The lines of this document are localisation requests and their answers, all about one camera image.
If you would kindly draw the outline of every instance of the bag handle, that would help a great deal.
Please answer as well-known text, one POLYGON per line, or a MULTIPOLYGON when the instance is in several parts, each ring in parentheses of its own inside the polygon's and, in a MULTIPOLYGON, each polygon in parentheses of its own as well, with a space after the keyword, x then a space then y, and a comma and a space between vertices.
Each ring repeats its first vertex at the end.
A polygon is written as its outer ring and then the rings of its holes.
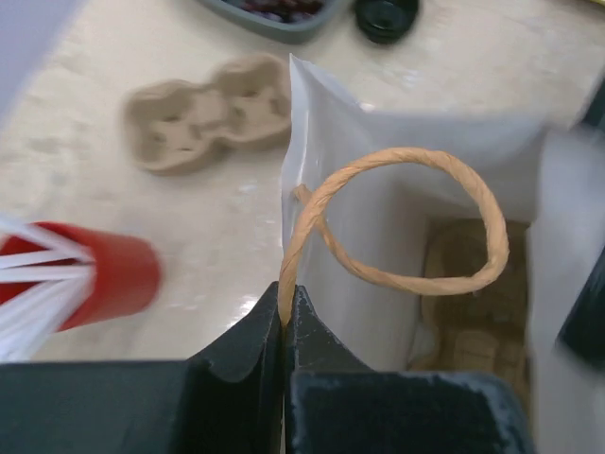
POLYGON ((301 184, 295 196, 305 203, 290 244, 284 253, 278 290, 278 308, 282 325, 286 326, 292 313, 299 260, 306 239, 313 227, 318 227, 332 255, 351 274, 377 286, 411 291, 421 295, 457 295, 488 286, 500 275, 509 259, 509 239, 506 222, 492 191, 479 175, 455 156, 445 151, 424 148, 386 148, 356 159, 330 175, 312 194, 301 184), (487 232, 488 260, 481 270, 470 277, 401 276, 369 267, 347 255, 342 245, 328 229, 323 212, 330 199, 358 173, 391 164, 412 163, 429 166, 450 174, 460 183, 479 207, 487 232))

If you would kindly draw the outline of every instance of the paper bag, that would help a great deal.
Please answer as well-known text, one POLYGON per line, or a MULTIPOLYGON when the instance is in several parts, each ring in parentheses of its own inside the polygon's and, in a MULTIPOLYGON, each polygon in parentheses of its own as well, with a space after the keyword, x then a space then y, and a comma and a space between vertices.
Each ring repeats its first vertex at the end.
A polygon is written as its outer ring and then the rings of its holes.
MULTIPOLYGON (((532 425, 539 452, 605 452, 605 386, 557 344, 557 336, 605 243, 605 150, 580 132, 517 114, 456 118, 363 109, 332 77, 292 59, 292 137, 282 173, 286 247, 302 205, 353 159, 390 147, 445 150, 472 167, 507 220, 528 222, 532 425)), ((328 205, 327 222, 350 256, 380 270, 422 275, 429 228, 479 218, 448 175, 417 165, 356 176, 328 205)), ((404 370, 421 338, 419 297, 344 270, 317 234, 298 283, 319 317, 369 366, 404 370)))

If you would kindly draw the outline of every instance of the black round object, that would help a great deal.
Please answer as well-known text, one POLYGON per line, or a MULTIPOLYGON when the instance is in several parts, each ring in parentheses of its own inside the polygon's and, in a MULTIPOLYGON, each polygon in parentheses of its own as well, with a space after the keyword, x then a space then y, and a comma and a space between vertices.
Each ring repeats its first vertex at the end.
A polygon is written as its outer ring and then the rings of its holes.
POLYGON ((420 9, 420 0, 357 0, 357 26, 377 44, 393 44, 409 32, 420 9))

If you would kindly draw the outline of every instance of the red container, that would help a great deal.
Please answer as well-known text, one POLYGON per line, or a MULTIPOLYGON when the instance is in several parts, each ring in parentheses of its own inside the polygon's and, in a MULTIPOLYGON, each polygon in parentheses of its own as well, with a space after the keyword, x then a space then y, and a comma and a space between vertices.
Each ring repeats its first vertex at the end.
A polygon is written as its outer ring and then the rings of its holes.
MULTIPOLYGON (((36 222, 44 229, 86 246, 95 258, 93 290, 60 331, 83 324, 134 314, 149 306, 158 292, 162 272, 149 244, 134 236, 84 229, 70 224, 36 222)), ((33 253, 44 248, 18 236, 0 246, 0 255, 33 253)), ((53 262, 55 265, 75 260, 53 262)), ((35 283, 0 284, 0 305, 35 283)))

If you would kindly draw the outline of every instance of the purple surface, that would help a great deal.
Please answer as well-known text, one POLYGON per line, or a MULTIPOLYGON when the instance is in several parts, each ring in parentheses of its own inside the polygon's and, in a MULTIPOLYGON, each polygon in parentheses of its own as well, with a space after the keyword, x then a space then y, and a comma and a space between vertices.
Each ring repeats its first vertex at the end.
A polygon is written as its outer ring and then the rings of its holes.
POLYGON ((0 0, 0 125, 27 77, 84 0, 0 0))

